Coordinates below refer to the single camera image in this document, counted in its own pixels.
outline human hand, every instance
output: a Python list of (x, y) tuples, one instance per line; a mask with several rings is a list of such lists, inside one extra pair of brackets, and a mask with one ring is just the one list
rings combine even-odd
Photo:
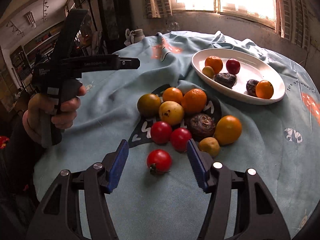
[[(84, 96), (87, 90), (84, 86), (80, 87), (78, 96)], [(61, 104), (61, 114), (51, 118), (51, 122), (59, 129), (67, 129), (73, 125), (73, 120), (77, 116), (76, 110), (80, 107), (81, 101), (75, 97)], [(28, 104), (28, 111), (23, 115), (23, 126), (30, 138), (41, 143), (40, 110), (52, 113), (54, 103), (43, 94), (36, 94)]]

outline finger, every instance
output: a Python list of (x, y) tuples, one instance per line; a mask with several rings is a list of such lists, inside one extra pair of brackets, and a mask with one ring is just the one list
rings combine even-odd
[(77, 117), (77, 112), (65, 112), (51, 117), (53, 124), (65, 124), (73, 121)]
[(84, 96), (86, 93), (87, 93), (87, 89), (85, 88), (85, 86), (82, 86), (79, 88), (79, 93), (78, 93), (79, 97)]
[(29, 112), (38, 112), (39, 109), (50, 113), (54, 110), (54, 102), (46, 95), (36, 94), (29, 101), (28, 110)]
[(76, 111), (81, 105), (81, 101), (79, 98), (75, 97), (69, 101), (66, 101), (61, 104), (61, 112), (72, 112)]
[(73, 121), (65, 123), (65, 124), (56, 124), (56, 128), (58, 129), (68, 129), (73, 125)]

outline light blue tablecloth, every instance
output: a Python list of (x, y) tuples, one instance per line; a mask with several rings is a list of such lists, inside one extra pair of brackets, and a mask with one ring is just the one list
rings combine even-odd
[[(215, 44), (251, 54), (272, 66), (284, 80), (287, 88), (284, 98), (268, 106), (249, 105), (206, 85), (192, 69), (191, 57)], [(81, 99), (74, 126), (66, 130), (63, 141), (52, 147), (35, 167), (38, 198), (43, 197), (61, 170), (85, 170), (116, 150), (121, 139), (126, 139), (131, 148), (119, 186), (106, 196), (119, 239), (196, 239), (210, 195), (198, 188), (186, 154), (175, 152), (170, 144), (162, 148), (172, 155), (172, 172), (161, 177), (149, 174), (146, 157), (159, 146), (140, 144), (149, 141), (148, 130), (153, 120), (140, 128), (144, 122), (140, 122), (136, 105), (141, 95), (154, 90), (161, 93), (164, 85), (183, 92), (201, 87), (209, 98), (219, 99), (223, 116), (234, 115), (243, 125), (239, 140), (222, 147), (216, 160), (236, 171), (255, 168), (294, 236), (320, 198), (317, 118), (320, 96), (303, 67), (259, 48), (248, 39), (237, 41), (219, 31), (215, 35), (158, 33), (117, 53), (121, 57), (139, 58), (140, 68), (83, 74), (81, 81), (90, 89)], [(89, 237), (83, 196), (82, 192), (81, 219), (84, 236)], [(227, 236), (232, 235), (235, 207), (233, 203)]]

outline string lights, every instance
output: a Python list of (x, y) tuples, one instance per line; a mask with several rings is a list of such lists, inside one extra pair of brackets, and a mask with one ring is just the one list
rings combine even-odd
[(48, 14), (47, 13), (47, 8), (49, 8), (47, 3), (48, 3), (48, 1), (43, 0), (43, 18), (42, 18), (43, 22), (44, 22), (44, 20), (47, 20), (47, 14)]
[(12, 21), (9, 22), (7, 23), (6, 27), (12, 28), (13, 33), (18, 32), (17, 35), (21, 35), (21, 37), (24, 37), (24, 32), (20, 31), (19, 28), (16, 25), (14, 25)]

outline white plate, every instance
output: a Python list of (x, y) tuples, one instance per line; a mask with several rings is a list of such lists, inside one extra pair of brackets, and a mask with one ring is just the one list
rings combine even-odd
[[(202, 69), (205, 67), (204, 62), (209, 56), (221, 58), (223, 69), (220, 73), (228, 72), (226, 69), (226, 62), (228, 59), (235, 58), (240, 62), (240, 71), (236, 75), (237, 81), (232, 89), (215, 82), (202, 73)], [(284, 97), (285, 87), (280, 75), (268, 64), (249, 54), (232, 49), (204, 49), (192, 56), (191, 63), (204, 82), (228, 97), (254, 105), (269, 105), (280, 101)], [(255, 79), (257, 81), (268, 80), (273, 85), (274, 89), (272, 98), (263, 99), (249, 96), (246, 91), (246, 85), (247, 81), (250, 79)]]

